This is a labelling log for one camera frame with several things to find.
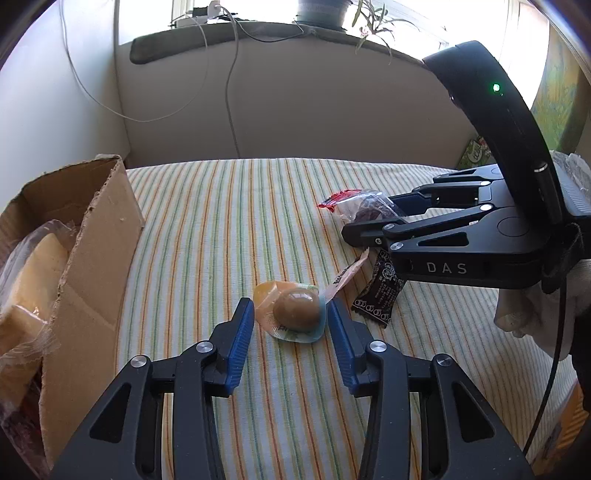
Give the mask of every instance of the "black cable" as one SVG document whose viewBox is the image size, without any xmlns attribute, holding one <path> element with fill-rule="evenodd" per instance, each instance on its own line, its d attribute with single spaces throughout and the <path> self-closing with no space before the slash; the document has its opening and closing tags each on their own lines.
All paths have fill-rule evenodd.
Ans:
<svg viewBox="0 0 591 480">
<path fill-rule="evenodd" d="M 232 72 L 234 71 L 234 65 L 236 65 L 236 61 L 238 59 L 238 47 L 240 45 L 239 38 L 238 38 L 238 28 L 236 27 L 236 20 L 233 19 L 230 12 L 226 10 L 229 14 L 232 29 L 234 30 L 234 40 L 236 41 L 236 53 L 234 54 L 234 60 L 232 61 L 232 66 L 230 67 L 230 71 L 228 72 L 228 78 L 226 79 L 226 88 L 224 90 L 224 98 L 226 100 L 226 112 L 228 113 L 228 123 L 230 123 L 230 130 L 232 131 L 232 139 L 234 140 L 234 148 L 236 149 L 236 155 L 238 158 L 242 158 L 240 154 L 240 148 L 238 147 L 238 140 L 236 139 L 236 131 L 234 130 L 234 122 L 232 120 L 232 111 L 230 110 L 230 101 L 228 100 L 228 87 L 230 85 L 230 78 L 232 77 Z"/>
<path fill-rule="evenodd" d="M 532 442 L 534 441 L 535 433 L 538 431 L 538 427 L 540 426 L 540 422 L 542 420 L 542 415 L 544 415 L 544 410 L 546 409 L 546 404 L 548 403 L 548 399 L 550 398 L 550 391 L 552 390 L 552 385 L 554 385 L 554 379 L 556 378 L 556 371 L 558 370 L 558 362 L 560 361 L 560 351 L 562 350 L 562 339 L 564 336 L 564 319 L 566 317 L 566 279 L 563 280 L 562 285 L 560 286 L 560 300 L 558 301 L 558 329 L 556 331 L 556 347 L 554 347 L 554 358 L 552 359 L 552 368 L 550 369 L 550 377 L 548 378 L 548 383 L 546 384 L 546 390 L 544 392 L 544 396 L 542 397 L 542 402 L 540 403 L 540 408 L 538 409 L 538 414 L 535 416 L 534 424 L 530 431 L 530 436 L 527 437 L 527 441 L 525 442 L 525 446 L 523 447 L 523 454 L 527 455 Z"/>
<path fill-rule="evenodd" d="M 188 15 L 187 15 L 187 14 L 182 14 L 182 15 L 179 15 L 177 18 L 173 18 L 173 19 L 170 21 L 170 25 L 169 25 L 169 27 L 171 27 L 171 28 L 172 28 L 172 27 L 174 26 L 174 23 L 175 23 L 177 20 L 180 20 L 180 19 L 181 19 L 181 18 L 183 18 L 183 17 L 188 17 Z"/>
<path fill-rule="evenodd" d="M 241 22 L 238 22 L 238 25 L 240 25 L 240 28 L 241 28 L 241 29 L 242 29 L 242 31 L 243 31 L 243 32 L 246 34 L 246 36 L 247 36 L 247 37 L 249 37 L 249 38 L 251 38 L 251 39 L 253 39 L 253 40 L 259 41 L 259 42 L 263 42 L 263 43 L 275 43 L 275 42 L 278 42 L 278 41 L 290 40 L 291 38 L 299 38 L 299 37 L 301 37 L 302 35 L 305 35 L 305 34 L 306 34 L 306 32 L 304 32 L 304 29 L 303 29 L 303 28 L 302 28 L 302 27 L 301 27 L 301 26 L 300 26 L 300 25 L 299 25 L 297 22 L 296 22 L 295 24 L 296 24 L 296 25 L 298 26 L 298 28 L 301 30 L 301 32 L 300 32 L 300 33 L 298 33 L 298 34 L 296 34 L 296 35 L 292 35 L 291 37 L 285 37 L 285 38 L 276 38 L 276 39 L 274 39 L 274 40 L 263 40 L 262 38 L 256 38 L 256 37 L 253 37 L 252 35 L 250 35 L 250 33 L 249 33 L 249 32 L 247 32 L 246 30 L 244 30 L 244 27 L 242 26 L 242 23 L 241 23 Z"/>
</svg>

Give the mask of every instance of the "flower pot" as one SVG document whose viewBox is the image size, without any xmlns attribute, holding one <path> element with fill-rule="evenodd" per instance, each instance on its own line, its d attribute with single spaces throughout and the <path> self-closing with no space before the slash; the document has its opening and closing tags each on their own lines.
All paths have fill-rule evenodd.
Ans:
<svg viewBox="0 0 591 480">
<path fill-rule="evenodd" d="M 351 0 L 299 0 L 295 20 L 304 25 L 344 31 L 345 13 Z"/>
</svg>

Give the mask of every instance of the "white wall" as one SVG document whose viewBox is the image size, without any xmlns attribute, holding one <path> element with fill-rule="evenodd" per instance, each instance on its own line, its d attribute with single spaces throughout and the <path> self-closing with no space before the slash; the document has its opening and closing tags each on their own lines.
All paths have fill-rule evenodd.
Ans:
<svg viewBox="0 0 591 480">
<path fill-rule="evenodd" d="M 100 101 L 118 110 L 113 6 L 114 0 L 66 0 L 64 11 L 80 77 Z M 45 171 L 99 153 L 128 152 L 123 120 L 89 101 L 74 79 L 56 2 L 0 70 L 0 210 Z"/>
<path fill-rule="evenodd" d="M 167 114 L 202 82 L 200 48 L 146 65 L 117 54 L 126 115 Z M 130 165 L 235 158 L 223 88 L 234 42 L 209 48 L 206 87 L 185 110 L 162 121 L 126 121 Z M 301 38 L 240 41 L 230 83 L 243 157 L 314 157 L 453 167 L 475 130 L 426 69 L 380 52 Z"/>
</svg>

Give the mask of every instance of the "striped fabric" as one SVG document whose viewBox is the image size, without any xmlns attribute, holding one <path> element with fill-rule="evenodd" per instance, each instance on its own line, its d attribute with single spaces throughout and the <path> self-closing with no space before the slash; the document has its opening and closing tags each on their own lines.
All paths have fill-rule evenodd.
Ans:
<svg viewBox="0 0 591 480">
<path fill-rule="evenodd" d="M 219 160 L 129 171 L 146 218 L 129 274 L 118 368 L 144 353 L 178 355 L 228 320 L 238 300 L 267 280 L 326 286 L 358 255 L 340 220 L 316 204 L 342 189 L 397 194 L 444 173 L 434 167 L 300 158 Z M 350 305 L 372 266 L 345 288 Z M 386 329 L 373 336 L 407 355 L 447 352 L 480 388 L 523 445 L 551 359 L 492 318 L 496 291 L 408 283 Z M 566 360 L 531 449 L 538 451 L 575 381 Z M 163 470 L 171 478 L 171 398 L 163 427 Z M 242 382 L 216 399 L 226 477 L 239 480 L 352 480 L 363 451 L 367 398 L 342 385 L 329 334 L 311 345 L 275 340 L 255 324 Z M 418 402 L 411 397 L 411 477 L 419 478 Z"/>
</svg>

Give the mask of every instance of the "white cable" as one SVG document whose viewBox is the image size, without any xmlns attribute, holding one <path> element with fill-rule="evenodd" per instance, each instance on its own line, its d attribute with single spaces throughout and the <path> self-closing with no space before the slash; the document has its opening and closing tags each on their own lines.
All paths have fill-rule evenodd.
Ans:
<svg viewBox="0 0 591 480">
<path fill-rule="evenodd" d="M 205 44 L 206 65 L 205 65 L 205 75 L 203 76 L 203 81 L 201 83 L 201 86 L 197 89 L 197 91 L 195 92 L 195 95 L 193 95 L 191 97 L 191 99 L 187 103 L 185 103 L 181 108 L 179 108 L 178 110 L 175 110 L 172 113 L 169 113 L 168 115 L 159 116 L 158 118 L 153 118 L 150 120 L 137 120 L 136 118 L 131 118 L 129 116 L 123 115 L 122 113 L 119 113 L 119 112 L 113 110 L 112 108 L 100 103 L 96 98 L 94 98 L 92 96 L 92 94 L 86 89 L 86 87 L 84 86 L 84 84 L 80 80 L 80 77 L 78 76 L 78 72 L 76 71 L 76 68 L 74 67 L 74 63 L 72 62 L 72 57 L 70 55 L 70 47 L 68 45 L 68 32 L 67 32 L 67 28 L 66 28 L 66 19 L 64 16 L 64 0 L 60 0 L 60 19 L 61 19 L 61 30 L 63 33 L 64 46 L 66 48 L 66 56 L 68 57 L 68 63 L 70 64 L 70 68 L 72 69 L 72 73 L 74 74 L 74 77 L 76 78 L 76 81 L 78 82 L 78 85 L 80 85 L 80 88 L 82 88 L 82 90 L 84 90 L 85 94 L 87 94 L 88 97 L 90 97 L 92 100 L 94 100 L 95 103 L 100 105 L 102 108 L 107 109 L 109 112 L 114 113 L 117 116 L 120 116 L 121 118 L 125 118 L 127 120 L 131 120 L 132 122 L 138 122 L 141 124 L 147 124 L 150 122 L 155 122 L 157 120 L 163 120 L 165 118 L 176 115 L 180 111 L 187 108 L 192 103 L 192 101 L 197 98 L 197 95 L 199 95 L 201 90 L 203 90 L 203 86 L 205 85 L 205 81 L 207 80 L 207 73 L 209 71 L 209 52 L 207 50 L 207 38 L 205 37 L 205 32 L 203 31 L 202 26 L 199 25 L 194 19 L 193 19 L 193 21 L 195 21 L 195 24 L 201 30 L 201 34 L 203 35 L 203 43 Z"/>
<path fill-rule="evenodd" d="M 238 46 L 240 45 L 238 39 L 238 27 L 236 26 L 236 20 L 230 13 L 230 11 L 221 5 L 219 5 L 221 10 L 226 12 L 226 15 L 230 18 L 230 23 L 232 24 L 232 29 L 234 30 L 234 41 L 236 43 L 236 53 L 234 54 L 234 60 L 232 61 L 232 66 L 230 66 L 230 71 L 228 72 L 228 78 L 226 79 L 226 88 L 224 90 L 224 98 L 226 101 L 226 111 L 228 112 L 228 122 L 230 123 L 230 130 L 232 131 L 232 139 L 234 140 L 234 148 L 236 149 L 236 155 L 238 158 L 242 158 L 240 155 L 240 148 L 238 148 L 238 140 L 236 139 L 236 131 L 234 130 L 234 122 L 232 121 L 232 113 L 230 111 L 230 101 L 228 100 L 228 87 L 230 85 L 230 78 L 232 77 L 232 72 L 234 71 L 234 65 L 236 65 L 236 61 L 238 59 Z"/>
</svg>

